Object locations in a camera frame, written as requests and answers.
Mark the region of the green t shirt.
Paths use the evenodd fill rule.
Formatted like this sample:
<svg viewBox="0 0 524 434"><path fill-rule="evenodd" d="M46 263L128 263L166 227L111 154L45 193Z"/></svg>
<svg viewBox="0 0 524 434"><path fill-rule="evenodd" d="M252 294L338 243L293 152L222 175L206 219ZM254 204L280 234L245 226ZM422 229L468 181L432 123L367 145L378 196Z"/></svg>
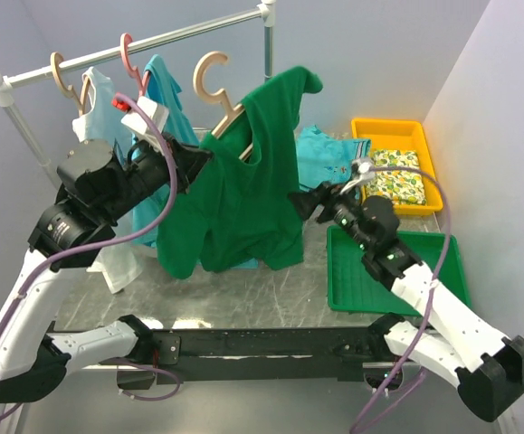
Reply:
<svg viewBox="0 0 524 434"><path fill-rule="evenodd" d="M273 270L302 262L303 223L288 198L299 189L294 130L303 95L322 89L317 74L290 68L244 97L221 136L205 136L212 159L158 226L157 259L170 276L189 278L197 264L222 272L250 259Z"/></svg>

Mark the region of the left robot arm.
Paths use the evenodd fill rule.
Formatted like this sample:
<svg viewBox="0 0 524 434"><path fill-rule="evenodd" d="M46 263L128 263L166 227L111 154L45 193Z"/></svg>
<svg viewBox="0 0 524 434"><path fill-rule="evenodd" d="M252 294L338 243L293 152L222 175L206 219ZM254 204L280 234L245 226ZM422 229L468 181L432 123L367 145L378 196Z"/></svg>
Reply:
<svg viewBox="0 0 524 434"><path fill-rule="evenodd" d="M38 401L93 364L154 360L157 341L133 315L76 335L49 328L75 281L113 244L119 219L163 186L186 191L212 156L164 134L156 144L137 142L125 160L105 140L87 140L58 166L55 203L36 223L0 311L0 404Z"/></svg>

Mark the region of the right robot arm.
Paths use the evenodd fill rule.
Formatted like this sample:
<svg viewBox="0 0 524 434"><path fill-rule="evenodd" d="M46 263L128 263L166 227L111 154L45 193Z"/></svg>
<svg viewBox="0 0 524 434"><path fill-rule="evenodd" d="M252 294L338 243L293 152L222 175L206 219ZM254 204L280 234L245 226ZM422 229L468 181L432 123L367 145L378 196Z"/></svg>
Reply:
<svg viewBox="0 0 524 434"><path fill-rule="evenodd" d="M524 337L509 337L457 298L398 236L393 204L381 196L360 202L339 184L323 183L289 193L307 220L317 207L319 222L335 222L363 251L367 274L423 316L434 335L420 333L397 315L368 338L378 360L405 355L445 379L479 419L493 422L524 394Z"/></svg>

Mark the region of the green plastic tray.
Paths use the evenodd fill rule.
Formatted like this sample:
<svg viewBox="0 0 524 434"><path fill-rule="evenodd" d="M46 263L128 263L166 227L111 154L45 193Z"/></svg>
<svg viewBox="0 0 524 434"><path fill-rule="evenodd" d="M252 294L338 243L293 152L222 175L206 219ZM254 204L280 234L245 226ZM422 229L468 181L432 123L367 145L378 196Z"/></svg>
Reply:
<svg viewBox="0 0 524 434"><path fill-rule="evenodd" d="M440 257L442 233L400 231L400 238L434 268ZM362 250L338 226L327 230L328 302L334 311L348 313L418 316L404 300L374 281L364 269ZM471 304L458 243L451 237L449 249L439 273L439 279L466 306Z"/></svg>

